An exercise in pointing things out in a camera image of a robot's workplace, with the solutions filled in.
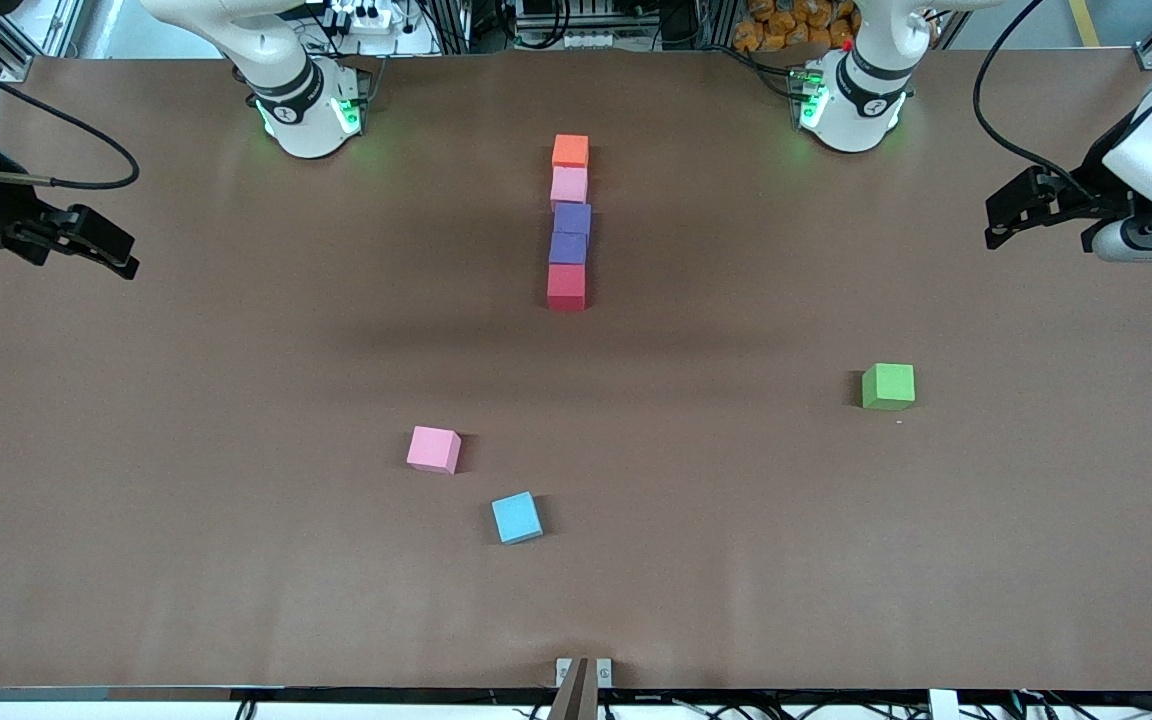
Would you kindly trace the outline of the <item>red foam block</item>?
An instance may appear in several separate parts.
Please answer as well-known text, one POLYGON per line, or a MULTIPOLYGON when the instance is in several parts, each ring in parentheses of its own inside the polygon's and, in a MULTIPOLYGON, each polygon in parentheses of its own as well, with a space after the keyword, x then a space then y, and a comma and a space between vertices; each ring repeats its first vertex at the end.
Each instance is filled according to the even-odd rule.
POLYGON ((550 264, 547 306, 556 313, 579 313, 588 306, 588 270, 584 264, 550 264))

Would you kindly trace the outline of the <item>green foam block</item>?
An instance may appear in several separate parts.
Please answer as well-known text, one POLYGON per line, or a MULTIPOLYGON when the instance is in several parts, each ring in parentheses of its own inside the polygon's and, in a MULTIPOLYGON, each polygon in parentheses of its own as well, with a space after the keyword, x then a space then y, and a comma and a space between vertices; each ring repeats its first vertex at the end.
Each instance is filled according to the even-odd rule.
POLYGON ((916 376, 911 364, 876 363, 861 374, 861 407, 901 411, 916 402, 916 376))

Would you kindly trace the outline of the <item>bag of oranges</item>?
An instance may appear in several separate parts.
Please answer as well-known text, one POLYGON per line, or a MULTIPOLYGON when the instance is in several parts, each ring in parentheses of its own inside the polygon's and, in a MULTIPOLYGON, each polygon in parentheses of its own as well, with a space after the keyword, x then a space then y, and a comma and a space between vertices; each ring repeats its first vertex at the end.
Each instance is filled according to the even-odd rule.
POLYGON ((773 53, 804 44, 846 50, 859 29, 855 0, 744 0, 732 47, 738 53, 773 53))

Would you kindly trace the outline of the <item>white power strip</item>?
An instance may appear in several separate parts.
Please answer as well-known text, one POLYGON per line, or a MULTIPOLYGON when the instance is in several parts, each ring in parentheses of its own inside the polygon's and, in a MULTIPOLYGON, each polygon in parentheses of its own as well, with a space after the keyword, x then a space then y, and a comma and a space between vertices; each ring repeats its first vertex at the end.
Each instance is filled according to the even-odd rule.
POLYGON ((334 35, 381 36, 411 31, 404 3, 397 0, 314 0, 321 22, 334 35))

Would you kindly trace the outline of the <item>black equipment rack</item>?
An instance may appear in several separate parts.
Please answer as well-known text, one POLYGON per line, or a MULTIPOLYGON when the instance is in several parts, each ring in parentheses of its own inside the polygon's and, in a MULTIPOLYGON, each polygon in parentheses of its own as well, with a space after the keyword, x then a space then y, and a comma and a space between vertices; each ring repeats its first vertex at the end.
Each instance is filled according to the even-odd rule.
POLYGON ((529 51, 612 50, 655 32, 653 0, 500 0, 513 45, 529 51))

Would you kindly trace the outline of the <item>light blue foam block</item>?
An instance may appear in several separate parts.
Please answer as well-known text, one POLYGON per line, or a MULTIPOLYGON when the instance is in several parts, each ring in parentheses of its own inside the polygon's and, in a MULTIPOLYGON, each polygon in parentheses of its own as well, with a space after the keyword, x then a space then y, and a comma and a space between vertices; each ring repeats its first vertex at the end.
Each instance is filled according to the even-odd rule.
POLYGON ((502 544, 531 541, 544 535, 538 503, 531 492, 497 498, 492 501, 492 515, 502 544))

